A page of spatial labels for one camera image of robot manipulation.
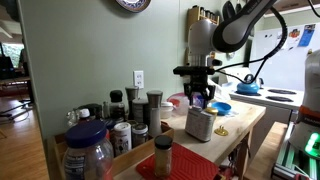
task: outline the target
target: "electrical outlet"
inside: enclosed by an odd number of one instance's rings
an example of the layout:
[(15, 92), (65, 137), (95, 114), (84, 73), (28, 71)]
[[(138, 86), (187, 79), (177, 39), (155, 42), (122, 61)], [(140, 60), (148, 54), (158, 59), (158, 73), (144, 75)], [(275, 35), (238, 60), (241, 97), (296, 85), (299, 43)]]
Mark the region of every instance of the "electrical outlet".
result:
[(139, 89), (144, 88), (143, 71), (133, 71), (133, 85), (138, 86)]

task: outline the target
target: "blue lid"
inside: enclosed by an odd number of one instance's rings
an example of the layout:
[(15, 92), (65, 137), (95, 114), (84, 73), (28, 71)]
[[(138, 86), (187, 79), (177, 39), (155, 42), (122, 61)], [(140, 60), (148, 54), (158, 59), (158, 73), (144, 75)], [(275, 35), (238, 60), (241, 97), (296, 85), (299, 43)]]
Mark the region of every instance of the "blue lid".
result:
[(78, 149), (96, 144), (106, 137), (106, 133), (104, 122), (92, 120), (73, 126), (66, 132), (65, 138), (68, 147)]
[(113, 127), (116, 125), (116, 121), (112, 118), (108, 118), (105, 120), (105, 123), (106, 123), (106, 128), (108, 130), (111, 130), (113, 129)]

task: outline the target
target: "yellow object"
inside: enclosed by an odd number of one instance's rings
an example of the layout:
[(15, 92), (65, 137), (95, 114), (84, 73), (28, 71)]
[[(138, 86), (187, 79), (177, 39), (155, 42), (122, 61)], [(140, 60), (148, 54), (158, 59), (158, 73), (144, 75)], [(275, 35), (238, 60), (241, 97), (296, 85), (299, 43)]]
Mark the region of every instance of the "yellow object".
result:
[(204, 111), (206, 111), (207, 113), (212, 114), (212, 115), (218, 114), (218, 109), (212, 108), (212, 107), (207, 107)]
[(223, 126), (220, 126), (219, 128), (215, 129), (214, 132), (220, 136), (227, 136), (229, 132), (224, 129)]

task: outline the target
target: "window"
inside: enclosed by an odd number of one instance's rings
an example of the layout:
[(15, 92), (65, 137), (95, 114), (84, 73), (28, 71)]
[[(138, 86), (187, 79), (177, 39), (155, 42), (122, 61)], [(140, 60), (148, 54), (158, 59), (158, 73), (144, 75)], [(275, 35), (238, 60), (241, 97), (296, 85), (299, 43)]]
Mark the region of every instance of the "window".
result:
[(15, 68), (18, 67), (20, 52), (24, 48), (24, 45), (3, 43), (2, 47), (3, 47), (4, 55), (11, 58), (12, 64)]

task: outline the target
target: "blue bowl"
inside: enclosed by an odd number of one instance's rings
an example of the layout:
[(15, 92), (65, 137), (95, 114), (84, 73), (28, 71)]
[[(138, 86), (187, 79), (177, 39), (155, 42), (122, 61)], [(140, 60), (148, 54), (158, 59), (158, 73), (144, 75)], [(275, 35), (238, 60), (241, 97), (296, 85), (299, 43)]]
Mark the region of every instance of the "blue bowl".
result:
[(223, 102), (214, 102), (211, 104), (211, 107), (216, 108), (218, 110), (219, 116), (224, 116), (228, 114), (231, 110), (231, 106)]

